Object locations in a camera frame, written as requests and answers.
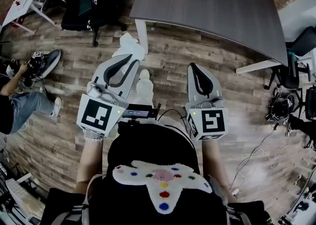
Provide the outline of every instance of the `person's hand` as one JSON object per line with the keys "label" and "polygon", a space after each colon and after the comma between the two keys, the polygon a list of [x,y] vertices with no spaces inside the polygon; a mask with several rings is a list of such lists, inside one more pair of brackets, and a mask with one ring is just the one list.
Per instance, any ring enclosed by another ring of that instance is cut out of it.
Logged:
{"label": "person's hand", "polygon": [[27,71],[28,68],[29,68],[29,65],[28,65],[27,62],[25,62],[24,64],[22,64],[22,65],[20,66],[19,73],[20,73],[20,74],[23,74],[24,72]]}

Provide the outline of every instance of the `blue jeans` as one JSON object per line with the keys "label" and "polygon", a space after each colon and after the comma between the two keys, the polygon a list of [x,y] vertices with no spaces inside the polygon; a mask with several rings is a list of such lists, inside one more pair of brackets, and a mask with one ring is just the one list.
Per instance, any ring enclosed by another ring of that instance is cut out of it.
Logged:
{"label": "blue jeans", "polygon": [[39,92],[19,94],[12,98],[11,104],[13,107],[11,134],[19,131],[34,111],[51,114],[54,108],[54,103],[44,93]]}

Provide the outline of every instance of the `forearm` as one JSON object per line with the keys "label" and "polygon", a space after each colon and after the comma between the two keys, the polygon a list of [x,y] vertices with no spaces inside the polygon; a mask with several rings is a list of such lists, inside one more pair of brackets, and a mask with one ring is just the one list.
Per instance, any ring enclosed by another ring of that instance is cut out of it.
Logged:
{"label": "forearm", "polygon": [[88,184],[92,177],[102,173],[103,141],[86,141],[78,168],[77,183]]}
{"label": "forearm", "polygon": [[8,96],[15,89],[22,74],[23,73],[21,71],[18,71],[18,73],[9,81],[9,83],[2,87],[0,94]]}
{"label": "forearm", "polygon": [[236,202],[237,200],[229,191],[228,176],[221,161],[221,155],[217,140],[203,141],[202,152],[204,177],[206,179],[208,175],[213,177],[226,193],[228,197],[228,202]]}

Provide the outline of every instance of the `red dot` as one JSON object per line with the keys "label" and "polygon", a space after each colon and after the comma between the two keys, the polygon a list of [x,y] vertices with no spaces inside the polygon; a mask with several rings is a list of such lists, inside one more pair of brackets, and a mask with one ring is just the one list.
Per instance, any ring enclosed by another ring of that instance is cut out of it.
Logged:
{"label": "red dot", "polygon": [[168,198],[170,196],[170,193],[168,193],[167,191],[163,191],[159,194],[162,198]]}

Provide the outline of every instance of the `small display screen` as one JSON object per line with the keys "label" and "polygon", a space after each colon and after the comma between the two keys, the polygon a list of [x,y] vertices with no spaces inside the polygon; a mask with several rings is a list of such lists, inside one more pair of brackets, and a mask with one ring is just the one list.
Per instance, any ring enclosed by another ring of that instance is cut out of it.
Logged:
{"label": "small display screen", "polygon": [[125,110],[122,117],[147,117],[149,111],[140,111],[140,110]]}

